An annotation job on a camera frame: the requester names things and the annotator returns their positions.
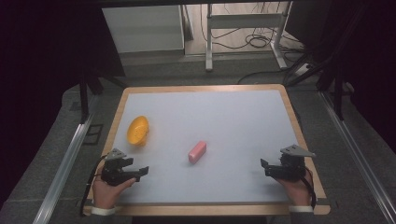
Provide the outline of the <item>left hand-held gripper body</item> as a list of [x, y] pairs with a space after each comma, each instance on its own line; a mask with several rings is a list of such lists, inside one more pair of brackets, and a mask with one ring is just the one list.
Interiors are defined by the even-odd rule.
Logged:
[[113, 148], [105, 156], [105, 164], [102, 170], [101, 178], [110, 186], [117, 186], [127, 180], [127, 173], [123, 171], [121, 161], [128, 159], [127, 155], [117, 148]]

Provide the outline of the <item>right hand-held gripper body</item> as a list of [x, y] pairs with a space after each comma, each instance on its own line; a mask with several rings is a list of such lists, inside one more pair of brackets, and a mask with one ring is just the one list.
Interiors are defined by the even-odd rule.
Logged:
[[316, 154], [300, 146], [292, 145], [281, 148], [280, 167], [276, 171], [276, 178], [298, 181], [305, 176], [305, 158], [315, 158]]

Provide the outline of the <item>white table mat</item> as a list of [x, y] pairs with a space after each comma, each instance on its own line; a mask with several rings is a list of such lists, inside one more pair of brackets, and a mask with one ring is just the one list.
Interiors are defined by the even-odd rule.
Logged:
[[[131, 122], [148, 119], [145, 145], [127, 140]], [[191, 164], [189, 152], [206, 142]], [[132, 93], [113, 146], [148, 174], [121, 196], [123, 203], [280, 203], [287, 197], [265, 175], [261, 159], [277, 164], [297, 141], [278, 91]]]

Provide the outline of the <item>person's left hand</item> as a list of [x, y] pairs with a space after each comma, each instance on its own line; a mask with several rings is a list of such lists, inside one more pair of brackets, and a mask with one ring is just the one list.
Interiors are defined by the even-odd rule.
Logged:
[[93, 204], [96, 208], [111, 209], [115, 206], [121, 193], [132, 186], [135, 179], [129, 179], [117, 186], [110, 186], [100, 176], [93, 180]]

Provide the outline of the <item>white power strip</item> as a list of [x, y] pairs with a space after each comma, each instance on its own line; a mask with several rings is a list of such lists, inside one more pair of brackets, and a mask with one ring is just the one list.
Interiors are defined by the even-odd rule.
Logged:
[[312, 65], [310, 63], [304, 63], [300, 67], [297, 68], [297, 70], [293, 73], [295, 76], [299, 77], [303, 75], [305, 72], [307, 72], [309, 69], [312, 68]]

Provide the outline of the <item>black floor bracket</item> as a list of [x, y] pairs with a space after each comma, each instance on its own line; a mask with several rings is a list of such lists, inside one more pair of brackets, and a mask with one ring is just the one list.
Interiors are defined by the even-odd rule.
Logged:
[[96, 146], [101, 138], [103, 124], [92, 124], [83, 140], [83, 144], [86, 146]]

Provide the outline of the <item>black curtain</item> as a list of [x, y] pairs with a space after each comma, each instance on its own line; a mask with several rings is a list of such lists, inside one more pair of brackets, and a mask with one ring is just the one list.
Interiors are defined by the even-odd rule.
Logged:
[[66, 0], [0, 0], [0, 209], [82, 79], [121, 77], [99, 7]]
[[396, 153], [396, 0], [296, 0], [286, 31], [321, 63], [362, 3], [367, 8], [335, 69], [353, 87], [352, 103]]

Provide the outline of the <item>white metal desk frame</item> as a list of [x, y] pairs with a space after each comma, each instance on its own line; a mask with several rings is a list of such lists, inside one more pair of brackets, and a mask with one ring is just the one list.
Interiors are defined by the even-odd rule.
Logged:
[[205, 70], [213, 70], [212, 31], [224, 29], [273, 28], [275, 36], [269, 42], [271, 50], [280, 69], [286, 69], [287, 64], [280, 52], [279, 44], [290, 12], [291, 1], [287, 2], [281, 12], [250, 13], [250, 14], [214, 14], [213, 5], [206, 7], [206, 48]]

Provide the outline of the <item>pink soap bar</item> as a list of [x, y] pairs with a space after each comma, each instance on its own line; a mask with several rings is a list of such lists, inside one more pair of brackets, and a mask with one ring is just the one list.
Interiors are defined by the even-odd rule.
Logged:
[[188, 159], [191, 164], [195, 164], [206, 153], [206, 142], [200, 141], [189, 152]]

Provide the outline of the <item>yellow soap dish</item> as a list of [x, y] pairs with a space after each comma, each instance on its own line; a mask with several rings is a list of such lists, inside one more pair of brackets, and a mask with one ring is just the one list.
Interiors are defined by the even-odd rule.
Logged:
[[136, 117], [127, 130], [127, 140], [134, 146], [143, 146], [147, 142], [149, 121], [145, 116]]

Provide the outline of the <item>person's right hand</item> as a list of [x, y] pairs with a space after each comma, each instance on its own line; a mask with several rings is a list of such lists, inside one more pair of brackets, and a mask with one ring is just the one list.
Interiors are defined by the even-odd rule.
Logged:
[[278, 179], [288, 198], [290, 199], [290, 204], [293, 206], [309, 206], [311, 204], [311, 195], [308, 187], [302, 180], [298, 182], [289, 182], [287, 180]]

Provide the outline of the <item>black metal stand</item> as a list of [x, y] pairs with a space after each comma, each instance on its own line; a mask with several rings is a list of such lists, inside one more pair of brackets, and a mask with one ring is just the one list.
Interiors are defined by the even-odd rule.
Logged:
[[[331, 84], [334, 84], [333, 111], [340, 120], [344, 119], [342, 113], [344, 75], [341, 72], [341, 57], [347, 46], [347, 42], [358, 27], [367, 7], [367, 1], [356, 0], [352, 4], [351, 9], [345, 14], [343, 20], [332, 29], [331, 34], [312, 49], [308, 49], [286, 73], [282, 82], [285, 87], [293, 87], [309, 77], [322, 72], [316, 83], [316, 88], [318, 91], [327, 91]], [[312, 56], [315, 51], [328, 51], [328, 54], [313, 68], [308, 69], [295, 79], [290, 79], [292, 74], [297, 70], [297, 67], [305, 59]]]
[[98, 70], [92, 70], [91, 72], [82, 72], [79, 76], [79, 96], [81, 105], [81, 119], [80, 123], [84, 124], [90, 115], [89, 102], [88, 102], [88, 92], [90, 90], [94, 96], [100, 95], [104, 87], [99, 80], [102, 77], [105, 80], [119, 86], [123, 89], [127, 88], [128, 85], [116, 77], [112, 77]]

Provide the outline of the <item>white cabinet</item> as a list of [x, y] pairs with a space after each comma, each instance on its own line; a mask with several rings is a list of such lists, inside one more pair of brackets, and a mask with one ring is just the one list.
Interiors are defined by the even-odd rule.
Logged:
[[118, 53], [184, 49], [180, 6], [102, 9]]

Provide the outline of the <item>aluminium rail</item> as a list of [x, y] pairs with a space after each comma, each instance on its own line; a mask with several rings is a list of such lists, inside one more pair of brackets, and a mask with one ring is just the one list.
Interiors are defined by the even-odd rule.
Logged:
[[331, 97], [321, 91], [318, 95], [322, 99], [330, 117], [332, 118], [332, 122], [344, 140], [353, 161], [356, 163], [367, 187], [372, 192], [375, 202], [378, 204], [386, 221], [388, 224], [396, 224], [396, 206], [389, 197], [386, 188], [379, 181], [368, 161], [363, 156], [361, 148], [358, 146], [355, 138], [348, 129], [347, 124], [335, 113]]
[[77, 126], [73, 138], [64, 154], [64, 158], [58, 168], [49, 190], [38, 209], [33, 224], [49, 224], [50, 218], [61, 196], [66, 180], [77, 158], [83, 139], [91, 125], [93, 114], [89, 114], [83, 123]]

